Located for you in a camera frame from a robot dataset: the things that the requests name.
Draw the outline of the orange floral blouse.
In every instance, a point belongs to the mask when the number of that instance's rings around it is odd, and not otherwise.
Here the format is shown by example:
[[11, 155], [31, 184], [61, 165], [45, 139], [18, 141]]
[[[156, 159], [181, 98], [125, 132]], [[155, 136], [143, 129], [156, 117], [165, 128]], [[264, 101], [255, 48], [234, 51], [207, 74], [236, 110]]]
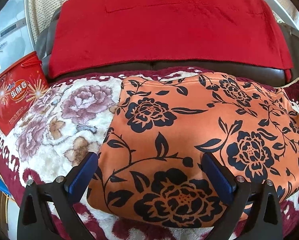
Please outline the orange floral blouse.
[[283, 201], [299, 189], [299, 113], [284, 90], [222, 73], [126, 78], [88, 203], [155, 225], [211, 226], [227, 200], [202, 170], [205, 153], [248, 182], [271, 180]]

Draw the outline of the floral plush seat blanket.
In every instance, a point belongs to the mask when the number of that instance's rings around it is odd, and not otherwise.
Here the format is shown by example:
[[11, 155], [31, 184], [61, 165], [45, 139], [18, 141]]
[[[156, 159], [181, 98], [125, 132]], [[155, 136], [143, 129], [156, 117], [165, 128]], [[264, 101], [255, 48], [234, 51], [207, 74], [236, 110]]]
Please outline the floral plush seat blanket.
[[[165, 70], [99, 74], [58, 81], [40, 97], [28, 113], [6, 136], [0, 130], [0, 178], [3, 178], [11, 198], [20, 205], [25, 182], [51, 182], [68, 172], [90, 151], [97, 151], [119, 99], [119, 85], [125, 77], [137, 76], [148, 80], [174, 81], [177, 77], [225, 74], [198, 67], [172, 67]], [[235, 77], [237, 81], [252, 82]], [[299, 113], [299, 77], [281, 87], [288, 94], [291, 105]], [[76, 98], [87, 95], [87, 106]], [[83, 124], [69, 110], [82, 110]], [[83, 197], [75, 210], [96, 239], [203, 239], [211, 228], [165, 229], [117, 218], [92, 209]], [[299, 189], [281, 203], [284, 234], [296, 229], [299, 223]]]

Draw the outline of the red gift box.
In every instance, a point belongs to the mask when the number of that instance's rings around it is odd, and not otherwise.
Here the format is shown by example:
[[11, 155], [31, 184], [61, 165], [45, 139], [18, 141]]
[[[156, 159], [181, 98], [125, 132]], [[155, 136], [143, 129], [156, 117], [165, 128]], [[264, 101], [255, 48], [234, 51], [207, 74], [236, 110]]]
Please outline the red gift box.
[[49, 89], [35, 51], [0, 74], [0, 130], [8, 135], [29, 108]]

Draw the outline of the dark leather sofa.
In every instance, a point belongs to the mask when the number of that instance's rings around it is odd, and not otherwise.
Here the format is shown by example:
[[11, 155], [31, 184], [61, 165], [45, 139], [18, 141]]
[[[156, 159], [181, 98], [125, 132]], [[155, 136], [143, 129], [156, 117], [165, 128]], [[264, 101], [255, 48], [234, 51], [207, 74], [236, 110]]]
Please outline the dark leather sofa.
[[[38, 58], [42, 61], [42, 69], [45, 75], [48, 75], [48, 66], [51, 56], [51, 51], [54, 45], [55, 33], [57, 21], [60, 17], [61, 8], [58, 8], [51, 19], [48, 27], [45, 28], [38, 36], [38, 40], [34, 46], [34, 50], [37, 53]], [[286, 33], [280, 26], [282, 33], [286, 40]], [[216, 61], [154, 61], [154, 62], [128, 62], [119, 64], [110, 64], [103, 67], [93, 67], [78, 71], [66, 71], [65, 74], [56, 78], [47, 78], [48, 81], [56, 81], [65, 77], [74, 77], [77, 75], [89, 74], [89, 73], [118, 73], [123, 71], [137, 71], [143, 72], [145, 70], [151, 70], [155, 74], [158, 71], [179, 67], [184, 70], [185, 67], [199, 67], [207, 71], [224, 72], [226, 74], [234, 75], [237, 77], [243, 77], [250, 80], [257, 81], [264, 85], [270, 85], [272, 87], [280, 87], [289, 83], [287, 74], [284, 74], [282, 70], [274, 68], [265, 68], [260, 66], [252, 66], [242, 63], [234, 62], [216, 62]], [[290, 71], [292, 75], [291, 80], [295, 80], [299, 77], [299, 68], [292, 68]]]

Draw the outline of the wooden baby crib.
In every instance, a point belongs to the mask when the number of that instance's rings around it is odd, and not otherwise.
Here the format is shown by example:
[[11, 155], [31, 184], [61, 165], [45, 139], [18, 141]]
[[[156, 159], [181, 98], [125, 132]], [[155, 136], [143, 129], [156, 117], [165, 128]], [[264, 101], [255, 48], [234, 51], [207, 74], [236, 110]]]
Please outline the wooden baby crib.
[[286, 33], [294, 66], [299, 68], [299, 11], [290, 0], [264, 0]]

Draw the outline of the white standing air conditioner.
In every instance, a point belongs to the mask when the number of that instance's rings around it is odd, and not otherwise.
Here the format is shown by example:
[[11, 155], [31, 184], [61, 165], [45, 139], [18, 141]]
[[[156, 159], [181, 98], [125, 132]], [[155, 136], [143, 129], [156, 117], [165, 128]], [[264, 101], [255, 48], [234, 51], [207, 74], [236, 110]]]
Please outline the white standing air conditioner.
[[8, 0], [0, 10], [0, 74], [34, 51], [29, 0]]

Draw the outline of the red blanket on sofa back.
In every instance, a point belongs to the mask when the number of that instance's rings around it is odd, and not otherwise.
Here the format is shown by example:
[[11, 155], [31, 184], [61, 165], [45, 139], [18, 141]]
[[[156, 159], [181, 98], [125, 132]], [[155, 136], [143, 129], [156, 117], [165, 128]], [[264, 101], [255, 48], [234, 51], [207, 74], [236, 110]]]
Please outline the red blanket on sofa back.
[[289, 49], [264, 0], [68, 0], [48, 74], [188, 60], [242, 63], [292, 77]]

